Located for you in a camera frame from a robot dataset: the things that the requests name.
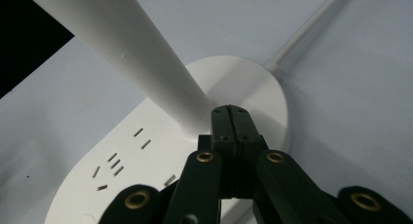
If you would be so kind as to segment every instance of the white cable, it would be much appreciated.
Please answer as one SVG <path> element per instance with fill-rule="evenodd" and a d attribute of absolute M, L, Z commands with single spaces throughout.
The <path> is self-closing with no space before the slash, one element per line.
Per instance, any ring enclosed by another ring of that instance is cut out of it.
<path fill-rule="evenodd" d="M 307 21 L 282 45 L 280 51 L 271 59 L 265 63 L 267 68 L 273 74 L 277 73 L 279 64 L 288 55 L 288 53 L 294 48 L 294 46 L 303 38 L 308 31 L 324 16 L 324 14 L 330 9 L 330 7 L 337 0 L 326 0 L 321 7 L 309 18 Z"/>

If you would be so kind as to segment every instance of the white cylinder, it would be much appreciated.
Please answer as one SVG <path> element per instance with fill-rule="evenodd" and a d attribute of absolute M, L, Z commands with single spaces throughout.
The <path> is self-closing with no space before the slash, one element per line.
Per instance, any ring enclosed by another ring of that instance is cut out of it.
<path fill-rule="evenodd" d="M 207 129 L 209 101 L 136 0 L 34 0 L 167 112 L 186 133 Z"/>

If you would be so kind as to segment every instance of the brass screw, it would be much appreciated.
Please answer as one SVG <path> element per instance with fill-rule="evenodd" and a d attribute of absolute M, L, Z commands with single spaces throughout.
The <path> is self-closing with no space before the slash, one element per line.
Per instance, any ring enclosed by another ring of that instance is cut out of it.
<path fill-rule="evenodd" d="M 140 197 L 142 201 L 136 202 L 132 200 L 133 198 L 137 198 L 137 197 Z M 137 191 L 127 196 L 127 198 L 125 199 L 125 206 L 129 209 L 139 209 L 139 208 L 146 206 L 149 203 L 150 198 L 151 197 L 148 191 L 145 191 L 145 190 Z"/>
<path fill-rule="evenodd" d="M 285 160 L 284 156 L 280 153 L 269 153 L 267 154 L 267 159 L 273 163 L 283 163 Z"/>
<path fill-rule="evenodd" d="M 197 155 L 197 160 L 201 163 L 207 163 L 213 160 L 213 155 L 211 153 L 200 153 Z"/>
<path fill-rule="evenodd" d="M 382 207 L 380 206 L 380 203 L 376 201 L 373 197 L 370 195 L 367 195 L 365 193 L 353 193 L 351 195 L 352 201 L 359 207 L 369 210 L 369 211 L 378 211 Z M 366 199 L 369 201 L 369 204 L 367 204 L 363 199 Z"/>

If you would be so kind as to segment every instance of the dark area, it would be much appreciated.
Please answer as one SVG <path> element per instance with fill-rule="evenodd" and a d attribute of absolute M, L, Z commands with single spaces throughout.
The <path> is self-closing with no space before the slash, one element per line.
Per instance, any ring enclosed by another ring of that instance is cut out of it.
<path fill-rule="evenodd" d="M 32 0 L 0 0 L 0 98 L 73 35 Z"/>

